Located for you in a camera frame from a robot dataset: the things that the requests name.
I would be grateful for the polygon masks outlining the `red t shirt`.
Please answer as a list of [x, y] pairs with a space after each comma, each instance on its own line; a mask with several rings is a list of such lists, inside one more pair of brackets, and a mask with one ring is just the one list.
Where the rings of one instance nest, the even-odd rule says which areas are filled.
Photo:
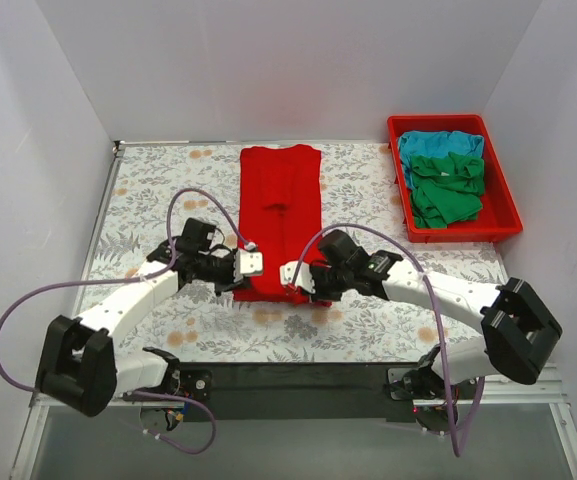
[[280, 267], [296, 261], [322, 229], [322, 153], [308, 145], [247, 147], [240, 153], [239, 231], [263, 255], [263, 274], [234, 292], [237, 302], [307, 304], [281, 284]]

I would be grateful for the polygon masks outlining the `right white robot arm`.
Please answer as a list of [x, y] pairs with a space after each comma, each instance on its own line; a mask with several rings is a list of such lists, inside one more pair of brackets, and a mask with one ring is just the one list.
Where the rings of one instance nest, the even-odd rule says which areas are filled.
[[421, 307], [455, 320], [475, 335], [435, 345], [391, 384], [403, 398], [438, 399], [463, 382], [500, 374], [533, 385], [561, 339], [563, 329], [526, 281], [477, 283], [422, 271], [399, 253], [368, 253], [341, 230], [317, 244], [322, 260], [308, 266], [309, 295], [338, 301], [353, 290], [363, 296]]

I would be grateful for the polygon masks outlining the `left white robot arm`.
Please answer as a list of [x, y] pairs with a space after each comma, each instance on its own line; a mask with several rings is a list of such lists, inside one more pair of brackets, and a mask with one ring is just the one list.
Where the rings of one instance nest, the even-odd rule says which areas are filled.
[[242, 284], [245, 251], [213, 244], [215, 231], [212, 224], [187, 220], [181, 235], [147, 255], [130, 283], [75, 318], [55, 318], [46, 332], [36, 389], [88, 417], [138, 390], [161, 400], [175, 395], [206, 400], [208, 371], [185, 368], [156, 347], [126, 358], [119, 358], [116, 348], [158, 304], [192, 281], [213, 284], [217, 294]]

